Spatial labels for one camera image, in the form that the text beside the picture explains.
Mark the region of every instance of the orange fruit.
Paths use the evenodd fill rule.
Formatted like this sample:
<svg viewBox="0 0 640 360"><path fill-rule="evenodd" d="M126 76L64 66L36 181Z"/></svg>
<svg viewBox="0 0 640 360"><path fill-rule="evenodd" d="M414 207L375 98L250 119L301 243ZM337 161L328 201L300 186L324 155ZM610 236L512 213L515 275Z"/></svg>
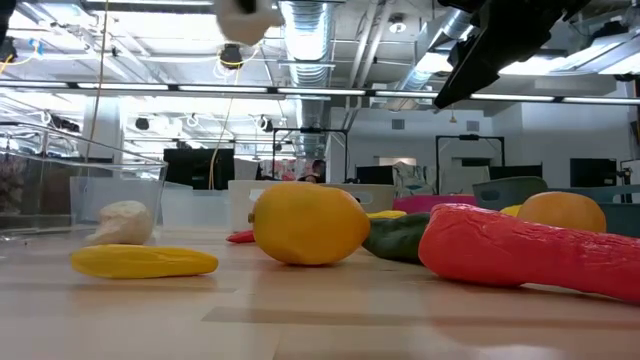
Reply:
<svg viewBox="0 0 640 360"><path fill-rule="evenodd" d="M546 192L534 195L522 204L517 217L567 229L607 231L607 220L600 206L579 194Z"/></svg>

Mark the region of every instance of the white wall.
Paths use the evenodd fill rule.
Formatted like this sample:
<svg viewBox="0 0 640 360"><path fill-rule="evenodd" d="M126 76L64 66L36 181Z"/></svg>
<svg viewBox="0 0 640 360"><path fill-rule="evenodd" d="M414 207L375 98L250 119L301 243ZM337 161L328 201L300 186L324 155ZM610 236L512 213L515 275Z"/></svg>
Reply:
<svg viewBox="0 0 640 360"><path fill-rule="evenodd" d="M627 97L625 86L611 97ZM543 164L551 187L570 186L569 159L632 157L631 108L610 105L516 104L493 118L506 137L507 165Z"/></svg>
<svg viewBox="0 0 640 360"><path fill-rule="evenodd" d="M342 124L344 112L332 111L333 127ZM436 135L468 134L467 120L480 121L479 135L492 135L490 118L482 111L461 110L455 112L456 123L451 123L451 111L433 114L431 111L402 111L391 113L382 109L363 109L359 112L349 133L349 177L355 177L356 166L374 166L375 157L410 157L418 165L436 164ZM391 130L391 119L404 119L405 130ZM455 157L481 157L500 159L500 144L492 141L465 142L442 139L440 141L441 166L451 166ZM327 150L328 179L344 181L344 149L331 139Z"/></svg>

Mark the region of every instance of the green vegetable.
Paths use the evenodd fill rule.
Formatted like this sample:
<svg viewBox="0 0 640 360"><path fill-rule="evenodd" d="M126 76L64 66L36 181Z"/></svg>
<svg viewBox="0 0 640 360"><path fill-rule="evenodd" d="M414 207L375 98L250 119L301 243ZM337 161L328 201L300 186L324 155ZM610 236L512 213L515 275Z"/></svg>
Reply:
<svg viewBox="0 0 640 360"><path fill-rule="evenodd" d="M421 264L418 245L429 219L429 213L371 219L371 232L362 246L381 259Z"/></svg>

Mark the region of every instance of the red chili pepper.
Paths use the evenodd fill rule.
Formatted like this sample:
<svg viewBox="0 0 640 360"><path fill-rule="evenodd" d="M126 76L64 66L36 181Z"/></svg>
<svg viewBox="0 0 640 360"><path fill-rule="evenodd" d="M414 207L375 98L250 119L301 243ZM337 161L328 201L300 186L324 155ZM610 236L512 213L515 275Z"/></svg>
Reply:
<svg viewBox="0 0 640 360"><path fill-rule="evenodd" d="M255 242L256 240L253 238L253 230L243 231L239 233L235 233L227 238L228 242L232 242L234 244L247 244Z"/></svg>

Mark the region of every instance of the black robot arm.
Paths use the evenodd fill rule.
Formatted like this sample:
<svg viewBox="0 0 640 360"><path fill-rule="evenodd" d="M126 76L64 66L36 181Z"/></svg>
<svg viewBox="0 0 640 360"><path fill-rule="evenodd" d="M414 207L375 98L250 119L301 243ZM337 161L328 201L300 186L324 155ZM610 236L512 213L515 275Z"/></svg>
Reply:
<svg viewBox="0 0 640 360"><path fill-rule="evenodd" d="M473 14L479 32L453 48L454 67L434 104L442 109L500 78L504 67L531 58L551 38L550 30L566 21L590 0L439 0Z"/></svg>

